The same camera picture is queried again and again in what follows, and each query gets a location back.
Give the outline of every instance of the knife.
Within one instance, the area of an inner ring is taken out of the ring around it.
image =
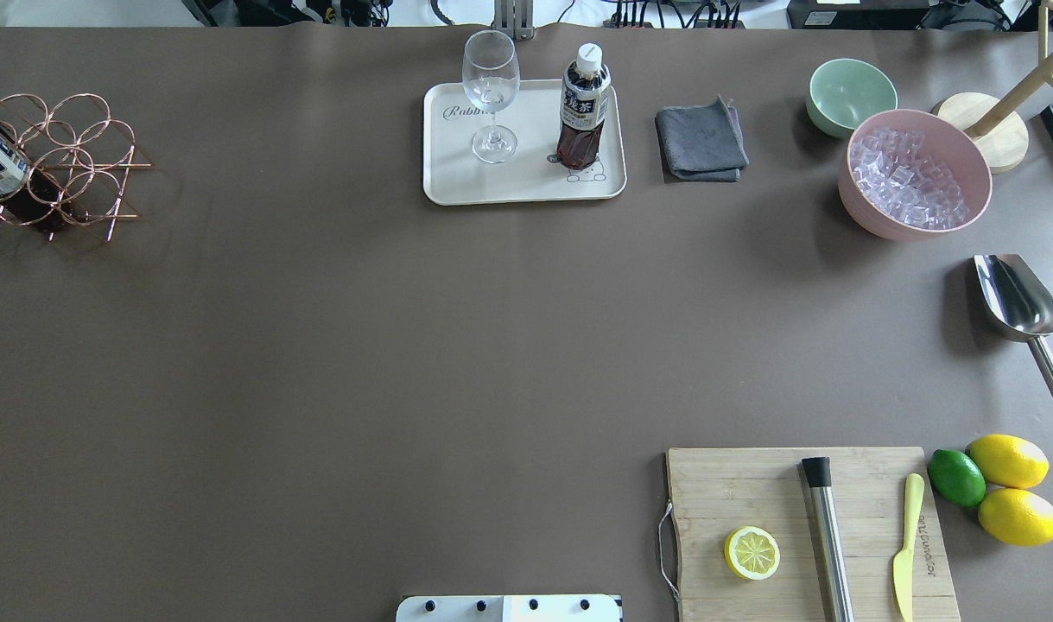
[[[901,516],[901,550],[891,562],[894,570],[894,599],[898,601],[898,614],[906,622],[914,622],[914,539],[917,531],[917,517],[921,514],[921,496],[926,493],[926,482],[921,476],[912,473],[907,476],[907,498]]]

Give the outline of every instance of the white tray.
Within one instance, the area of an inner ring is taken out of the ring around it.
[[[604,200],[625,187],[625,155],[612,92],[598,141],[598,160],[583,170],[550,161],[560,134],[560,80],[523,80],[499,125],[518,136],[518,151],[502,164],[472,153],[472,135],[491,122],[469,102],[460,82],[426,91],[422,102],[422,189],[439,205],[534,200]]]

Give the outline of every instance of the knife handle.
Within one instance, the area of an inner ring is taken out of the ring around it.
[[[921,514],[921,497],[926,495],[926,481],[912,473],[907,476],[907,500],[901,513],[901,547],[914,550],[914,534],[917,531],[917,517]]]

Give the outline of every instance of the wine glass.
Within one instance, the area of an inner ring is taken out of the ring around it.
[[[496,125],[495,114],[518,95],[518,56],[515,42],[498,31],[481,31],[464,44],[460,82],[472,104],[492,115],[492,123],[472,138],[472,152],[489,164],[506,161],[518,147],[511,129]]]

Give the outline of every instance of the stainless steel muddler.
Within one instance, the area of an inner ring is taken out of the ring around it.
[[[810,498],[814,500],[821,557],[826,567],[826,589],[830,594],[834,622],[853,622],[849,576],[845,571],[841,536],[837,529],[837,511],[834,510],[834,487],[830,481],[830,458],[803,458],[802,471],[806,473],[806,481],[810,486]]]

